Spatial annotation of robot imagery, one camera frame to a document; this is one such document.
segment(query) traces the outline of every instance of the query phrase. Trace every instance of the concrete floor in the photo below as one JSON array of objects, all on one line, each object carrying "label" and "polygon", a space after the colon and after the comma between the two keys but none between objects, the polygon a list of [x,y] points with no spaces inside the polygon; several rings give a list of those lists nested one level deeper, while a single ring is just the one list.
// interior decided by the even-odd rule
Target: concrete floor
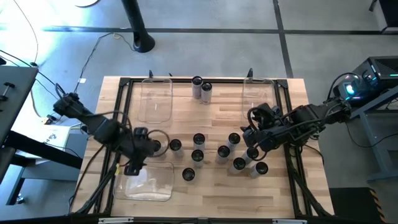
[{"label": "concrete floor", "polygon": [[[81,68],[99,32],[42,32],[47,26],[129,27],[119,1],[101,0],[88,8],[68,1],[17,0],[35,27],[39,40],[37,63],[42,73],[73,91]],[[377,30],[368,11],[371,0],[279,0],[284,29],[289,30]],[[278,28],[273,0],[139,0],[148,28],[267,29]],[[0,49],[28,62],[35,54],[35,41],[23,15],[13,1],[0,3]],[[131,43],[132,35],[123,34]],[[198,34],[151,33],[155,49],[146,54],[131,52],[122,40],[110,36],[99,44],[83,75],[86,83],[78,90],[81,101],[95,110],[105,75],[219,76],[243,77],[249,68],[255,77],[285,78],[286,69],[279,34]],[[331,81],[350,72],[369,56],[397,55],[396,35],[286,35],[287,52],[294,78],[304,78],[311,103],[326,98]],[[42,83],[52,87],[42,77]],[[33,88],[36,109],[41,116],[52,113],[54,98],[41,86]],[[75,124],[66,120],[63,124]],[[350,123],[354,137],[368,144],[361,126]],[[397,139],[391,138],[393,144]],[[398,223],[398,181],[379,181],[368,185],[367,175],[377,171],[372,152],[356,147],[345,125],[329,126],[320,138],[325,171],[330,187],[372,187],[379,194],[386,219]],[[12,166],[0,185],[0,220],[63,215],[74,182],[30,180],[22,193],[28,203],[4,206],[19,168]],[[43,202],[41,195],[46,195]]]}]

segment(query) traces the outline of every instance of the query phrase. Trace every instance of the blue light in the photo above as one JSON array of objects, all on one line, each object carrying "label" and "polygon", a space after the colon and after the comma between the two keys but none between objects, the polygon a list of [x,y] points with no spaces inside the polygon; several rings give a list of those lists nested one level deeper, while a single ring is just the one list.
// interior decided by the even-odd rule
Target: blue light
[{"label": "blue light", "polygon": [[347,90],[347,93],[350,95],[353,95],[355,93],[355,91],[353,90],[353,87],[351,85],[346,85],[346,90]]}]

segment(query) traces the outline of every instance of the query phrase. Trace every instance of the desk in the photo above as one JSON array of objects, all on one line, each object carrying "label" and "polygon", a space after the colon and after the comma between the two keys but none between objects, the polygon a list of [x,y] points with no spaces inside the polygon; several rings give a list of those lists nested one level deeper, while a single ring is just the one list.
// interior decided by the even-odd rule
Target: desk
[{"label": "desk", "polygon": [[[104,77],[99,95],[96,112],[112,111],[118,91],[120,77]],[[288,79],[290,97],[293,108],[308,104],[307,93],[302,79]],[[192,99],[190,84],[173,84],[173,115],[172,125],[161,128],[171,139],[178,138],[183,144],[185,157],[176,160],[172,152],[167,152],[165,161],[174,164],[174,189],[167,202],[146,202],[135,200],[114,199],[111,215],[133,217],[213,217],[213,218],[294,218],[289,180],[283,149],[270,152],[265,158],[269,171],[264,177],[250,179],[243,173],[229,175],[226,168],[231,165],[231,158],[226,165],[215,163],[218,146],[225,144],[232,132],[241,134],[242,86],[239,84],[214,84],[211,105],[194,107],[197,116],[192,118],[189,113],[191,105],[198,103]],[[134,84],[129,117],[133,126],[142,125],[137,120],[137,112],[141,99],[141,88]],[[198,179],[195,185],[187,185],[182,179],[184,168],[191,167],[192,137],[195,133],[206,136],[205,165],[196,169]],[[315,141],[308,143],[318,149]],[[100,144],[90,140],[81,173],[87,162],[98,150]],[[243,140],[239,143],[234,157],[240,156],[246,149]],[[102,151],[93,161],[78,190],[72,211],[78,210],[93,193],[100,179],[101,166],[104,159]],[[308,188],[326,211],[333,213],[328,184],[322,159],[310,149],[304,148],[302,153]],[[108,187],[101,208],[104,208]],[[304,211],[302,193],[298,190],[300,208]]]}]

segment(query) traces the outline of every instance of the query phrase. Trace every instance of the wooden table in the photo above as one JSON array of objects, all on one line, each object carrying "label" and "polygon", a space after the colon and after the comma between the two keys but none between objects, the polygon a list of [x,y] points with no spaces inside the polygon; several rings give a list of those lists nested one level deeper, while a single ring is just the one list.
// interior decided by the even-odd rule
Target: wooden table
[{"label": "wooden table", "polygon": [[[118,90],[120,77],[104,77],[99,95],[97,113],[112,111]],[[308,104],[304,80],[288,79],[293,108]],[[150,130],[160,128],[166,131],[171,139],[181,140],[185,150],[182,160],[174,158],[168,151],[164,161],[174,164],[174,188],[170,200],[166,202],[149,202],[137,200],[114,199],[112,216],[131,217],[212,217],[212,218],[294,218],[286,162],[282,148],[271,151],[264,161],[269,166],[268,173],[257,179],[247,176],[246,170],[238,175],[227,173],[227,168],[235,157],[239,157],[246,146],[243,139],[236,149],[234,157],[227,164],[215,163],[218,146],[224,145],[230,133],[241,135],[239,129],[247,124],[242,117],[242,85],[214,84],[210,105],[201,105],[192,98],[191,86],[188,83],[173,84],[172,124],[167,127],[147,125],[137,119],[141,99],[140,84],[134,84],[129,117],[133,127],[147,126]],[[281,91],[283,104],[284,94]],[[186,184],[182,171],[192,167],[190,154],[193,150],[192,137],[195,133],[206,136],[205,165],[196,169],[195,185]],[[315,141],[308,143],[318,149]],[[81,173],[100,144],[90,140],[87,145]],[[78,210],[98,185],[104,150],[95,158],[83,179],[73,204],[73,211]],[[326,181],[321,157],[311,149],[304,147],[302,159],[308,188],[326,211],[333,213],[330,193]],[[103,204],[106,204],[108,187],[105,188]],[[300,208],[305,212],[302,193],[298,190]]]}]

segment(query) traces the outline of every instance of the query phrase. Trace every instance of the clear plastic bin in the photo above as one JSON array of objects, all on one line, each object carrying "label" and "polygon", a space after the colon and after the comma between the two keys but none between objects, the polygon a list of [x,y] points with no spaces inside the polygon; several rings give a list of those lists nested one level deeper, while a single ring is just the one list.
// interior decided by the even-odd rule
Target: clear plastic bin
[{"label": "clear plastic bin", "polygon": [[150,124],[168,121],[172,116],[173,83],[170,79],[147,78],[141,82],[138,120]]},{"label": "clear plastic bin", "polygon": [[165,202],[172,196],[174,166],[170,162],[146,162],[138,176],[127,176],[121,170],[115,181],[117,199]]},{"label": "clear plastic bin", "polygon": [[274,81],[268,78],[245,78],[242,91],[242,114],[248,118],[248,110],[262,103],[275,106]]}]

